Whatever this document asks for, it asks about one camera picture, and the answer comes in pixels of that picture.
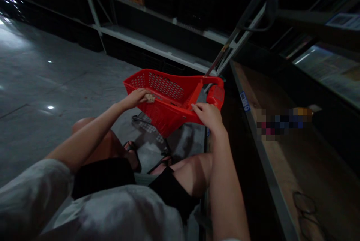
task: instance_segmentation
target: leg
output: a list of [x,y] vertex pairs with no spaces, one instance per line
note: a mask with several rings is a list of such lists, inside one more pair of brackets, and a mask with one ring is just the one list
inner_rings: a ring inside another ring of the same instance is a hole
[[149,187],[165,204],[176,208],[186,224],[190,213],[209,186],[211,169],[212,154],[195,155],[165,167]]
[[[212,162],[212,155],[204,153],[183,159],[170,168],[174,171],[176,180],[189,195],[201,197],[209,186]],[[151,174],[159,175],[165,168],[164,164],[160,164]]]
[[[72,133],[76,133],[78,130],[85,127],[94,119],[94,117],[88,117],[77,121],[72,126]],[[124,148],[120,143],[119,139],[116,137],[115,133],[112,130],[109,130],[109,132],[105,135],[99,146],[94,150],[94,152],[85,161],[83,165],[87,165],[104,159],[109,159],[112,157],[125,157],[129,160],[131,168],[134,170],[138,166],[138,160],[133,150],[129,150],[129,152],[125,151],[125,149],[127,148],[127,145]]]
[[[79,120],[72,133],[92,122],[94,118]],[[75,175],[72,197],[83,196],[113,187],[135,184],[134,170],[139,162],[134,150],[126,152],[113,131],[109,131],[98,147]]]

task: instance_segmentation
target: eyeglasses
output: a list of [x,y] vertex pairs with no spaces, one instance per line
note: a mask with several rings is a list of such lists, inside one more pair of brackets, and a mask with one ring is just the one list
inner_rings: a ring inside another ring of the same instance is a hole
[[308,241],[336,241],[322,224],[309,217],[317,212],[315,201],[299,191],[294,192],[292,197],[296,208],[300,211],[299,225],[303,236]]

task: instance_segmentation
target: sleeve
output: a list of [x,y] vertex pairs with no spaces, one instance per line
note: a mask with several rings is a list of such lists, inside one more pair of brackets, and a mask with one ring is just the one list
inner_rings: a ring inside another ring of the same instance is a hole
[[62,162],[44,159],[0,189],[0,240],[40,234],[70,195],[73,175]]

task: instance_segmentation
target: knee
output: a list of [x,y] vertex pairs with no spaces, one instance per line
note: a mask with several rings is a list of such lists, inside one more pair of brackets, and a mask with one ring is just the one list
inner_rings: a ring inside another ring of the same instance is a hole
[[72,133],[75,133],[78,130],[80,130],[81,128],[85,127],[88,123],[90,123],[94,119],[95,119],[95,117],[86,117],[86,118],[80,119],[72,126]]

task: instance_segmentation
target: metal shelf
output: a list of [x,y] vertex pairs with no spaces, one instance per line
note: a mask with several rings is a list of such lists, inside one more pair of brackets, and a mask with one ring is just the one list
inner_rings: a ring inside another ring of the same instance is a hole
[[[216,32],[214,32],[214,31],[210,31],[210,30],[205,30],[205,31],[197,30],[197,29],[194,28],[194,27],[191,27],[191,26],[188,26],[188,25],[186,25],[186,24],[182,24],[182,23],[178,22],[178,21],[177,21],[177,18],[171,18],[171,17],[164,16],[164,15],[158,13],[158,12],[155,12],[155,11],[153,11],[153,10],[151,10],[151,9],[146,8],[146,7],[143,6],[143,5],[139,5],[139,4],[137,4],[137,3],[135,3],[135,2],[132,2],[132,1],[130,1],[130,0],[116,0],[116,1],[119,1],[119,2],[121,2],[121,3],[124,3],[124,4],[128,5],[128,6],[131,6],[131,7],[135,8],[135,9],[141,10],[141,11],[143,11],[143,12],[145,12],[145,13],[148,13],[148,14],[150,14],[150,15],[152,15],[152,16],[158,17],[158,18],[160,18],[160,19],[162,19],[162,20],[164,20],[164,21],[167,21],[167,22],[170,22],[170,23],[172,23],[172,24],[175,24],[175,25],[177,25],[177,26],[179,26],[179,27],[185,28],[185,29],[187,29],[187,30],[189,30],[189,31],[192,31],[192,32],[194,32],[194,33],[196,33],[196,34],[199,34],[199,35],[201,35],[201,36],[203,36],[203,37],[205,37],[205,38],[208,38],[208,39],[213,40],[213,41],[215,41],[215,42],[218,42],[218,43],[220,43],[220,44],[225,44],[226,41],[227,41],[227,39],[228,39],[227,36],[224,36],[224,35],[222,35],[222,34],[216,33]],[[236,46],[236,43],[232,43],[232,44],[230,45],[230,47],[235,47],[235,46]]]
[[[123,40],[202,73],[206,73],[211,66],[211,62],[209,61],[190,55],[186,52],[180,51],[174,47],[158,42],[157,40],[151,39],[145,35],[124,27],[120,27],[118,25],[100,28],[98,28],[96,25],[93,25],[93,28],[97,29],[103,34],[107,34],[109,36]],[[213,70],[210,75],[215,76],[215,74],[216,73]]]

